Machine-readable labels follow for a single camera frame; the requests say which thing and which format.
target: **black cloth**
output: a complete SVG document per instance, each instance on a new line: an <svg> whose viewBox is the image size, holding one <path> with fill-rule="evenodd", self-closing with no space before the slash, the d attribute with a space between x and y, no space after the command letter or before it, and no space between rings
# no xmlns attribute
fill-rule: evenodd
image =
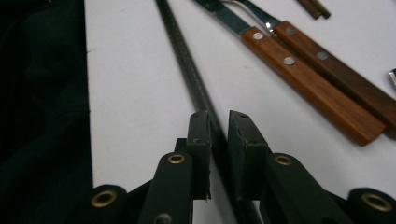
<svg viewBox="0 0 396 224"><path fill-rule="evenodd" d="M83 0L0 0L0 223L63 223L92 189Z"/></svg>

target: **grommet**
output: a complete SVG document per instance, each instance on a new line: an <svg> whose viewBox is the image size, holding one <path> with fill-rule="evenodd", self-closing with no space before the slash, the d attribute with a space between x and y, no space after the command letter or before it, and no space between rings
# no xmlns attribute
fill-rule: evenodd
<svg viewBox="0 0 396 224"><path fill-rule="evenodd" d="M180 154L175 154L175 155L168 157L168 161L172 164L179 164L179 163L182 163L184 160L185 160L184 156L180 155Z"/></svg>
<svg viewBox="0 0 396 224"><path fill-rule="evenodd" d="M93 207L106 207L116 201L117 192L113 189L106 189L92 197L91 205Z"/></svg>
<svg viewBox="0 0 396 224"><path fill-rule="evenodd" d="M389 212L393 209L387 200L373 193L365 193L361 195L361 199L369 206L381 212Z"/></svg>
<svg viewBox="0 0 396 224"><path fill-rule="evenodd" d="M276 156L274 160L281 165L291 165L293 163L289 157L282 155Z"/></svg>
<svg viewBox="0 0 396 224"><path fill-rule="evenodd" d="M171 224L172 218L167 213L161 213L154 219L154 224Z"/></svg>

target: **white table surface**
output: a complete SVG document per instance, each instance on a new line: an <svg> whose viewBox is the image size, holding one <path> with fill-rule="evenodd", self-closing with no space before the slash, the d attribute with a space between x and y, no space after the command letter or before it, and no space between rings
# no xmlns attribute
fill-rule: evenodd
<svg viewBox="0 0 396 224"><path fill-rule="evenodd" d="M321 0L332 16L316 21L293 0L253 2L395 98L388 76L396 67L395 0ZM296 157L328 191L345 198L369 187L396 198L396 141L381 134L354 145L198 4L169 4L224 132L229 111L243 112L274 152ZM187 137L194 108L154 0L86 0L85 8L94 185L129 191ZM213 200L194 203L193 223L235 223L212 169Z"/></svg>

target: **metal rod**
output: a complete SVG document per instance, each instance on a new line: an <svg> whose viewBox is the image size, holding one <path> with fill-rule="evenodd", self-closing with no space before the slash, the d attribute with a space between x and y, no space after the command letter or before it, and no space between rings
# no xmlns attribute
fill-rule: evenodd
<svg viewBox="0 0 396 224"><path fill-rule="evenodd" d="M389 72L390 81L393 84L393 88L396 90L396 68Z"/></svg>
<svg viewBox="0 0 396 224"><path fill-rule="evenodd" d="M227 160L227 142L220 127L219 119L205 89L204 82L196 68L187 44L178 28L172 10L166 0L156 0L166 31L177 56L190 97L197 111L206 110L210 118L210 133L213 145L213 158L226 189L228 199L238 223L262 223L252 201L238 201L232 180L231 164Z"/></svg>

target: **brass rivet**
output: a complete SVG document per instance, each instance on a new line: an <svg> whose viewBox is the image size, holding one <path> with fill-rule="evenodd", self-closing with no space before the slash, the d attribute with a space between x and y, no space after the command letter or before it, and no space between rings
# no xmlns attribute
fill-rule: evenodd
<svg viewBox="0 0 396 224"><path fill-rule="evenodd" d="M281 165L291 165L293 161L286 156L276 156L274 160Z"/></svg>
<svg viewBox="0 0 396 224"><path fill-rule="evenodd" d="M373 193L365 193L361 195L361 199L374 209L381 212L389 212L393 209L392 205L387 200Z"/></svg>
<svg viewBox="0 0 396 224"><path fill-rule="evenodd" d="M91 204L93 207L106 207L117 199L117 192L113 189L107 189L97 193L92 197Z"/></svg>
<svg viewBox="0 0 396 224"><path fill-rule="evenodd" d="M168 161L172 164L179 164L179 163L182 163L184 160L185 160L184 156L180 155L180 154L175 154L175 155L168 157Z"/></svg>

